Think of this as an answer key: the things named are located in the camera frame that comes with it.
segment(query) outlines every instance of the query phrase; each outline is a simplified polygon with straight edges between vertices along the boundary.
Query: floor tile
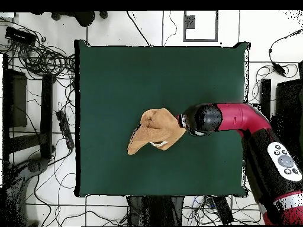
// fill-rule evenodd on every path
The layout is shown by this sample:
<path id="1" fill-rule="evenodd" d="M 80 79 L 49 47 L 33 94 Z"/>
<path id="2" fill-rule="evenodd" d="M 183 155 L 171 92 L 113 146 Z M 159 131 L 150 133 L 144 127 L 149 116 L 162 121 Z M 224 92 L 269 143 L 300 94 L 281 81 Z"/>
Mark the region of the floor tile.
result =
<path id="1" fill-rule="evenodd" d="M 90 195 L 87 198 L 87 204 L 127 206 L 127 201 L 125 196 Z"/>
<path id="2" fill-rule="evenodd" d="M 27 205 L 28 220 L 38 220 L 39 226 L 42 225 L 45 218 L 49 214 L 50 209 L 46 205 Z M 43 227 L 81 227 L 85 226 L 85 207 L 84 206 L 60 206 L 60 210 L 57 206 L 51 206 L 51 214 L 45 221 Z"/>
<path id="3" fill-rule="evenodd" d="M 87 226 L 105 226 L 105 224 L 106 226 L 113 226 L 113 224 L 106 219 L 115 220 L 113 223 L 117 225 L 117 222 L 119 222 L 127 213 L 126 207 L 87 206 L 86 210 L 92 211 L 98 216 L 105 218 L 99 218 L 92 212 L 88 212 L 86 216 Z"/>
<path id="4" fill-rule="evenodd" d="M 188 11 L 188 14 L 195 14 L 196 19 L 203 15 L 203 13 L 195 13 L 195 11 Z M 238 11 L 220 10 L 218 13 L 218 42 L 183 42 L 184 11 L 165 11 L 163 44 L 166 43 L 166 46 L 233 47 L 238 42 L 238 21 Z"/>
<path id="5" fill-rule="evenodd" d="M 96 18 L 88 27 L 91 46 L 147 46 L 126 11 L 109 11 L 104 20 L 95 13 Z M 149 44 L 161 46 L 162 11 L 130 11 L 129 15 Z"/>
<path id="6" fill-rule="evenodd" d="M 250 42 L 250 61 L 270 61 L 269 49 L 278 39 L 303 28 L 303 17 L 291 18 L 286 11 L 241 11 L 240 41 Z M 303 32 L 281 40 L 272 48 L 272 60 L 303 60 Z"/>

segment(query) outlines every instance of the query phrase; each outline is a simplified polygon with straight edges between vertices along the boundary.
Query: button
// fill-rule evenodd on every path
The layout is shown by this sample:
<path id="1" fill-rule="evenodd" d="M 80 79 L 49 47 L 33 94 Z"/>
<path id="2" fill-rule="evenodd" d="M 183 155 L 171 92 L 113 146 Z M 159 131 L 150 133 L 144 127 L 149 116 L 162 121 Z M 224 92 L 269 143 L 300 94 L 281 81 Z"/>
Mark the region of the button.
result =
<path id="1" fill-rule="evenodd" d="M 285 173 L 285 174 L 291 174 L 291 171 L 290 171 L 290 169 L 285 169 L 285 170 L 284 170 L 284 173 Z"/>
<path id="2" fill-rule="evenodd" d="M 294 161 L 292 158 L 288 155 L 282 155 L 278 158 L 278 163 L 285 167 L 285 168 L 291 168 L 294 166 Z"/>

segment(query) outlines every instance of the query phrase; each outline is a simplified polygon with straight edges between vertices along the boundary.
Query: metal stand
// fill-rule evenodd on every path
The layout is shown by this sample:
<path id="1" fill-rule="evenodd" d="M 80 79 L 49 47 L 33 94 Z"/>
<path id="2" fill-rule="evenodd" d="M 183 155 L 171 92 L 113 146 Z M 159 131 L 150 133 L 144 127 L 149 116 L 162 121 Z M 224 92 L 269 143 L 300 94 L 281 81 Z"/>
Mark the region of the metal stand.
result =
<path id="1" fill-rule="evenodd" d="M 9 71 L 4 69 L 3 82 L 3 186 L 0 189 L 0 222 L 2 226 L 28 226 L 25 209 L 26 189 L 30 180 L 47 169 L 52 146 L 52 104 L 53 104 L 53 76 L 43 75 L 40 131 L 34 135 L 15 138 L 9 137 L 9 113 L 14 106 L 11 97 L 12 84 L 9 81 Z M 9 155 L 33 146 L 40 145 L 41 158 L 27 160 L 17 166 L 9 163 Z"/>

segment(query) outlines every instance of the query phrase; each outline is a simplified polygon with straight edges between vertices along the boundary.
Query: black cable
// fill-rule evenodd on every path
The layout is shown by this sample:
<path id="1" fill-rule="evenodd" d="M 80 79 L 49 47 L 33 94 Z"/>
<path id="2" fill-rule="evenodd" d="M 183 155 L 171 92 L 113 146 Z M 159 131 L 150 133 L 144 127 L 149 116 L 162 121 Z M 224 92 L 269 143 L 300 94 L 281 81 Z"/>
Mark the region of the black cable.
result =
<path id="1" fill-rule="evenodd" d="M 286 69 L 288 69 L 288 66 L 290 66 L 290 65 L 293 65 L 293 66 L 296 67 L 296 73 L 295 73 L 294 75 L 292 75 L 292 76 L 285 76 L 285 75 L 284 75 L 284 77 L 292 78 L 292 77 L 296 76 L 296 74 L 298 73 L 298 66 L 297 66 L 296 64 L 293 64 L 293 63 L 284 65 L 284 66 L 282 66 L 282 68 L 283 68 L 283 67 L 286 67 Z M 270 70 L 270 67 L 273 68 L 272 65 L 265 65 L 265 66 L 262 66 L 262 67 L 257 71 L 257 73 L 256 73 L 256 83 L 254 84 L 253 89 L 252 89 L 252 96 L 253 96 L 253 98 L 252 98 L 251 100 L 249 100 L 248 102 L 251 102 L 251 101 L 253 101 L 253 100 L 256 100 L 257 102 L 260 102 L 260 100 L 258 100 L 258 99 L 256 98 L 256 97 L 258 96 L 258 94 L 259 94 L 259 89 L 260 89 L 259 82 L 260 82 L 262 79 L 266 78 L 266 76 L 268 76 L 269 74 L 275 72 L 275 69 L 273 68 L 272 70 Z M 262 69 L 268 69 L 268 72 L 265 73 L 265 74 L 259 74 L 260 70 L 262 70 Z"/>
<path id="2" fill-rule="evenodd" d="M 145 36 L 142 34 L 142 32 L 140 31 L 140 29 L 138 28 L 137 24 L 135 23 L 135 21 L 131 18 L 131 16 L 129 15 L 128 11 L 126 12 L 128 17 L 130 18 L 130 20 L 132 20 L 132 22 L 134 23 L 134 25 L 136 26 L 137 30 L 139 31 L 139 33 L 141 34 L 141 36 L 144 38 L 145 42 L 147 43 L 148 46 L 150 46 L 150 43 L 146 40 Z"/>
<path id="3" fill-rule="evenodd" d="M 277 43 L 277 42 L 279 42 L 279 41 L 285 39 L 285 38 L 292 37 L 293 35 L 299 34 L 299 33 L 301 33 L 302 31 L 303 31 L 303 29 L 297 30 L 297 31 L 291 33 L 290 35 L 287 35 L 287 36 L 285 36 L 285 37 L 282 37 L 282 38 L 276 40 L 275 42 L 273 42 L 273 44 L 271 45 L 271 47 L 270 47 L 270 49 L 269 49 L 269 59 L 271 60 L 272 63 L 274 63 L 274 62 L 272 61 L 272 57 L 270 56 L 270 54 L 272 53 L 272 47 L 273 47 L 273 45 L 274 45 L 275 43 Z"/>
<path id="4" fill-rule="evenodd" d="M 110 219 L 107 219 L 105 217 L 102 217 L 102 216 L 99 216 L 98 214 L 96 214 L 95 212 L 91 211 L 91 210 L 88 210 L 87 212 L 83 212 L 79 215 L 76 215 L 76 216 L 68 216 L 66 218 L 64 218 L 64 220 L 62 221 L 62 223 L 60 224 L 60 227 L 62 227 L 63 223 L 65 222 L 66 219 L 70 219 L 70 218 L 77 218 L 77 217 L 80 217 L 80 216 L 83 216 L 84 214 L 86 213 L 93 213 L 95 216 L 97 216 L 98 218 L 101 218 L 103 220 L 106 220 L 108 221 L 108 223 L 111 223 L 112 225 L 116 225 L 116 226 L 122 226 L 119 224 L 119 222 L 117 220 L 110 220 Z"/>
<path id="5" fill-rule="evenodd" d="M 170 17 L 170 14 L 171 14 L 171 13 L 172 13 L 172 11 L 169 11 L 169 19 L 170 19 L 170 20 L 173 22 L 173 24 L 175 25 L 176 30 L 175 30 L 175 33 L 172 33 L 172 34 L 166 39 L 166 41 L 165 41 L 165 43 L 164 43 L 164 46 L 166 45 L 168 39 L 169 39 L 171 36 L 176 35 L 177 30 L 178 30 L 177 25 L 175 24 L 175 22 L 174 22 L 174 21 L 172 20 L 172 18 Z"/>
<path id="6" fill-rule="evenodd" d="M 34 195 L 36 197 L 36 199 L 38 199 L 41 203 L 45 204 L 49 209 L 50 209 L 50 212 L 49 214 L 47 215 L 47 217 L 45 218 L 45 220 L 43 221 L 41 227 L 43 227 L 44 223 L 46 222 L 46 220 L 49 218 L 50 214 L 51 214 L 51 207 L 49 204 L 47 204 L 46 202 L 42 201 L 41 199 L 38 198 L 37 194 L 36 194 L 36 188 L 38 186 L 38 183 L 39 183 L 39 179 L 40 179 L 40 175 L 38 175 L 38 179 L 37 179 L 37 182 L 36 182 L 36 185 L 35 185 L 35 188 L 34 188 Z"/>

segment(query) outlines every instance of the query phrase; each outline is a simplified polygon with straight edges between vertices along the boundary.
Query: white floor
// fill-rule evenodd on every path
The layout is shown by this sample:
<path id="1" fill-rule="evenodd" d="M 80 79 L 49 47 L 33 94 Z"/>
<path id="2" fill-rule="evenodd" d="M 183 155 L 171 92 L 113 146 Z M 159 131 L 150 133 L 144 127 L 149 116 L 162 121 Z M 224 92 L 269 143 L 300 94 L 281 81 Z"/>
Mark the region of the white floor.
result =
<path id="1" fill-rule="evenodd" d="M 188 15 L 198 17 L 200 13 L 188 11 Z M 219 11 L 219 32 L 217 43 L 184 43 L 183 42 L 183 11 L 165 11 L 163 22 L 163 41 L 162 41 L 162 11 L 147 11 L 147 12 L 130 12 L 141 32 L 146 37 L 147 41 L 153 46 L 161 46 L 166 43 L 166 46 L 224 46 L 232 47 L 238 41 L 251 42 L 252 47 L 249 54 L 249 80 L 250 80 L 250 96 L 252 98 L 252 89 L 256 83 L 256 73 L 262 66 L 268 65 L 269 54 L 268 50 L 271 44 L 279 38 L 282 38 L 298 29 L 303 28 L 303 17 L 296 11 Z M 103 20 L 98 12 L 93 23 L 88 28 L 81 27 L 78 22 L 71 17 L 61 17 L 59 21 L 54 21 L 50 17 L 49 12 L 43 15 L 33 15 L 30 13 L 18 13 L 14 19 L 15 22 L 26 26 L 34 31 L 40 32 L 46 37 L 48 46 L 56 46 L 61 48 L 69 56 L 74 53 L 73 42 L 75 39 L 87 40 L 92 46 L 107 46 L 107 45 L 127 45 L 127 46 L 145 46 L 146 42 L 137 31 L 134 24 L 128 18 L 126 12 L 109 12 L 108 18 Z M 272 60 L 281 62 L 281 65 L 288 63 L 298 63 L 303 60 L 303 34 L 299 34 L 282 40 L 276 43 L 273 47 Z M 290 66 L 289 75 L 295 73 L 295 68 Z M 272 80 L 272 85 L 279 82 L 284 82 L 286 79 L 272 73 L 267 76 Z M 62 80 L 63 85 L 68 85 L 68 80 Z M 272 88 L 272 95 L 275 94 L 275 88 Z M 41 82 L 29 80 L 28 90 L 33 94 L 41 93 Z M 27 100 L 37 99 L 40 103 L 41 98 L 28 93 Z M 54 84 L 54 99 L 53 109 L 60 109 L 60 103 L 65 103 L 66 97 L 64 88 L 58 83 Z M 40 129 L 40 107 L 35 102 L 29 102 L 27 113 L 33 121 L 34 126 L 39 131 Z M 67 115 L 70 117 L 70 124 L 74 124 L 75 116 L 72 109 L 67 109 Z M 29 123 L 24 128 L 16 128 L 16 131 L 32 132 L 33 128 Z M 75 133 L 75 126 L 71 127 L 71 131 Z M 62 138 L 59 123 L 56 116 L 53 117 L 53 142 L 56 143 Z M 23 133 L 14 133 L 15 136 L 24 135 Z M 11 161 L 19 163 L 24 161 L 28 156 L 37 151 L 38 147 L 30 148 L 24 151 L 17 152 L 14 157 L 11 156 Z M 56 159 L 64 157 L 68 153 L 66 144 L 63 140 L 57 145 Z M 57 205 L 60 205 L 60 222 L 68 216 L 75 216 L 86 211 L 93 211 L 96 214 L 108 218 L 120 220 L 126 213 L 127 201 L 125 197 L 120 196 L 88 196 L 87 198 L 78 198 L 73 194 L 73 189 L 60 188 L 59 183 L 54 178 L 54 168 L 57 169 L 62 162 L 59 162 L 50 167 L 40 176 L 39 189 L 37 195 L 40 199 L 51 205 L 51 215 L 44 225 L 48 225 L 54 220 Z M 62 181 L 65 175 L 75 172 L 75 152 L 63 162 L 60 169 L 57 171 L 57 178 Z M 38 219 L 40 225 L 49 213 L 49 208 L 41 204 L 32 194 L 33 188 L 36 185 L 37 178 L 33 178 L 27 190 L 27 209 L 30 219 Z M 66 187 L 75 185 L 75 175 L 68 175 L 63 183 Z M 186 197 L 185 206 L 192 206 L 194 197 Z M 258 220 L 260 213 L 257 206 L 248 206 L 253 204 L 253 196 L 250 194 L 247 198 L 233 200 L 234 217 L 238 220 Z M 245 206 L 247 211 L 237 211 L 238 207 Z M 190 209 L 184 209 L 183 214 L 189 216 Z M 100 219 L 92 213 L 83 214 L 77 218 L 66 219 L 63 226 L 101 226 L 107 223 L 106 220 Z M 183 224 L 187 225 L 188 220 L 183 219 Z M 50 226 L 58 226 L 54 221 Z"/>

